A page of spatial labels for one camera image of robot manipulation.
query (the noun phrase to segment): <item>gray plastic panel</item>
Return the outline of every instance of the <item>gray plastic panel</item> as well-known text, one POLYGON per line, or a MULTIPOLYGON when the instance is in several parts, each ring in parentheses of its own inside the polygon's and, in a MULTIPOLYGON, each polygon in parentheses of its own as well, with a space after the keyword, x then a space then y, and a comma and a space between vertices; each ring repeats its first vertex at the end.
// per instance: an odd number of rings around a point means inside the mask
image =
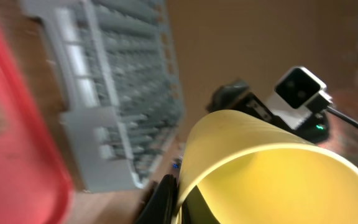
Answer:
POLYGON ((43 20, 62 72, 62 124, 86 189, 144 187, 184 114, 165 2, 21 4, 43 20))

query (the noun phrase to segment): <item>brown wall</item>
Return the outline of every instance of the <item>brown wall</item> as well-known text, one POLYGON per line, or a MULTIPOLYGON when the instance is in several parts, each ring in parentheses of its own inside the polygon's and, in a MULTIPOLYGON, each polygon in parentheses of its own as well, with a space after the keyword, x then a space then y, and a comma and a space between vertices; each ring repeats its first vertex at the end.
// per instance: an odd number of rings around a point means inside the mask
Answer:
POLYGON ((212 92, 240 77, 261 99, 292 66, 329 91, 357 68, 358 1, 168 0, 187 118, 185 140, 212 92))

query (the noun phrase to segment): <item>camera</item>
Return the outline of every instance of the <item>camera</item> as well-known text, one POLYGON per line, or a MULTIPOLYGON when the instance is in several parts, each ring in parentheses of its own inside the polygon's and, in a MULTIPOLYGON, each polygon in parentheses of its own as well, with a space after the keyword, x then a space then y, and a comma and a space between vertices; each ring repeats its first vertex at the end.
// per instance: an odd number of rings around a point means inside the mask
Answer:
POLYGON ((274 91, 294 109, 307 105, 327 86, 305 67, 291 68, 274 91))

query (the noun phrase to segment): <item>red tray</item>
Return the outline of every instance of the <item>red tray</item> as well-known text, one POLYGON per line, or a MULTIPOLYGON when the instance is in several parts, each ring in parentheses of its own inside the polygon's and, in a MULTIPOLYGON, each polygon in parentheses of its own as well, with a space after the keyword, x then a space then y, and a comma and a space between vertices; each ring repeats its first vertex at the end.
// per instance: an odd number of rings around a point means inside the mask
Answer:
POLYGON ((0 223, 61 223, 73 187, 20 72, 0 35, 0 223))

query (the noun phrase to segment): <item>yellow plastic cup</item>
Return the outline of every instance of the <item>yellow plastic cup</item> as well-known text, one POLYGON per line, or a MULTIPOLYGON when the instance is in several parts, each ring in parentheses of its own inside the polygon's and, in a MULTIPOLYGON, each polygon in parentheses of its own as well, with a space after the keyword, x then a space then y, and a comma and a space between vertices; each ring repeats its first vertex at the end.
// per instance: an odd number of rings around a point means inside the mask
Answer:
POLYGON ((179 179, 177 213, 197 185, 220 223, 358 224, 356 166, 238 111, 196 124, 179 179))

